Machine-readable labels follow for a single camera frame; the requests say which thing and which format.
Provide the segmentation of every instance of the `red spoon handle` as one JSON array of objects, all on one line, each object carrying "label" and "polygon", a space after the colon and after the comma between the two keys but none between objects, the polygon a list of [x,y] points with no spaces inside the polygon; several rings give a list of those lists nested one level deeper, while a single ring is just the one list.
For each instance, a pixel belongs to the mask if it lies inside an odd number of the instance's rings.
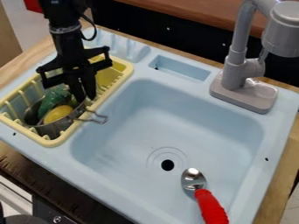
[{"label": "red spoon handle", "polygon": [[212,196],[211,192],[206,189],[198,189],[194,193],[198,201],[201,215],[205,224],[228,224],[226,211],[220,203]]}]

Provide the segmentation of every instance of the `yellow sponge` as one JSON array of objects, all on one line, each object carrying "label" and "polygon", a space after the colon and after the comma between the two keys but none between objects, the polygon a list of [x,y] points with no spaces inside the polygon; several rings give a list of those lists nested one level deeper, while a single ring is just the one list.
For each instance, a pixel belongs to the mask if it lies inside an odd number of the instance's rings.
[{"label": "yellow sponge", "polygon": [[58,106],[51,110],[44,119],[44,124],[53,123],[61,119],[62,117],[68,116],[73,112],[73,108],[67,105]]}]

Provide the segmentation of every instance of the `dish rack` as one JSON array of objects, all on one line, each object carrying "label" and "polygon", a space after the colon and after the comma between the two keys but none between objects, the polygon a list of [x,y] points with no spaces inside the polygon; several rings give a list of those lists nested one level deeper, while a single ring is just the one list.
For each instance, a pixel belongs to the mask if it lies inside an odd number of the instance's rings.
[{"label": "dish rack", "polygon": [[[103,60],[103,56],[99,55],[90,59],[91,63]],[[133,73],[133,65],[126,60],[111,56],[113,66],[101,70],[96,74],[97,95],[87,107],[87,110],[95,111],[100,105],[118,89]],[[49,73],[48,75],[59,74],[58,69]],[[11,126],[16,132],[21,133],[33,141],[45,147],[56,147],[67,140],[68,137],[79,128],[81,121],[74,121],[74,123],[65,131],[60,132],[60,136],[51,139],[48,135],[40,136],[33,127],[26,127],[24,125],[24,112],[33,103],[38,101],[45,95],[41,78],[39,74],[33,75],[29,80],[17,87],[15,90],[6,95],[0,100],[0,122]],[[80,119],[86,120],[91,115],[86,111],[80,116]]]}]

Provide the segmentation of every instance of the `spoon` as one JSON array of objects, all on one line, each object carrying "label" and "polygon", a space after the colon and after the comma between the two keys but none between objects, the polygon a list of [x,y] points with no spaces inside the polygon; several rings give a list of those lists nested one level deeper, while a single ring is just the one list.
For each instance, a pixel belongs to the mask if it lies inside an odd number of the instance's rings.
[{"label": "spoon", "polygon": [[205,224],[228,224],[225,209],[220,205],[212,193],[205,189],[205,176],[195,168],[185,170],[181,177],[182,187],[186,191],[193,191],[198,202]]}]

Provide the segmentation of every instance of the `sink basin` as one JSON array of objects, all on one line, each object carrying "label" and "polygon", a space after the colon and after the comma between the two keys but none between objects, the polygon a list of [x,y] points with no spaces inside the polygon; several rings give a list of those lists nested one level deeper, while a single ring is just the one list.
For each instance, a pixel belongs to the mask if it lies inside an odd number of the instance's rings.
[{"label": "sink basin", "polygon": [[90,46],[110,46],[135,69],[96,109],[108,122],[84,122],[51,149],[1,122],[0,139],[135,223],[204,223],[180,183],[191,167],[204,173],[230,223],[252,223],[288,140],[298,94],[278,88],[271,111],[255,114],[210,96],[220,69],[99,33]]},{"label": "sink basin", "polygon": [[81,130],[74,158],[182,223],[200,223],[182,171],[201,170],[229,210],[263,138],[254,119],[152,80],[132,82],[98,112],[109,122]]}]

